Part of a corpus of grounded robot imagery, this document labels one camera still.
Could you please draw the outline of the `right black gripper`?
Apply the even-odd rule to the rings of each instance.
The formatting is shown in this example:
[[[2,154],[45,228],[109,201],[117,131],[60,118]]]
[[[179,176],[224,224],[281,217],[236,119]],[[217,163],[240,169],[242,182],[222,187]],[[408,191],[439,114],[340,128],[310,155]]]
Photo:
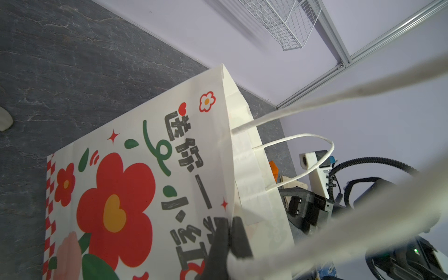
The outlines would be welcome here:
[[[291,224],[306,235],[313,235],[327,225],[332,217],[347,210],[345,206],[300,187],[279,189]],[[228,280],[227,257],[230,249],[229,221],[218,219],[215,236],[205,266],[198,280]]]

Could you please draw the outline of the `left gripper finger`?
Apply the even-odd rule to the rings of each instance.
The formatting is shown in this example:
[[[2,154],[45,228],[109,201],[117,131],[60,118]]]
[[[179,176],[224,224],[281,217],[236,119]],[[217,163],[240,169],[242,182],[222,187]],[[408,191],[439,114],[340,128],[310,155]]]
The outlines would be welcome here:
[[[233,217],[230,228],[230,251],[237,259],[253,258],[243,219]]]

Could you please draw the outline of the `white paper gift bag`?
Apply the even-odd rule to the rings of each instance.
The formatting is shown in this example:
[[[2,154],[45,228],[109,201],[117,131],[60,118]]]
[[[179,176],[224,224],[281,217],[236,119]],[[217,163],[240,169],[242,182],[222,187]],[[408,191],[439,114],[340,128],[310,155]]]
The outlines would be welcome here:
[[[241,217],[253,258],[237,280],[288,279],[295,247],[257,127],[445,74],[447,56],[253,119],[224,65],[207,70],[47,158],[45,280],[185,280],[203,272],[218,219]]]

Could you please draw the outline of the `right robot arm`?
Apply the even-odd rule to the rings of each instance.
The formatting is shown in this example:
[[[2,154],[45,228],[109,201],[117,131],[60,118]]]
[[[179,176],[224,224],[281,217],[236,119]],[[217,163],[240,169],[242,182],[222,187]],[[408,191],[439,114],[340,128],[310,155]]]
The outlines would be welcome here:
[[[368,249],[379,252],[430,229],[447,212],[448,160],[439,158],[281,254],[279,267],[298,273],[329,260],[350,261]]]

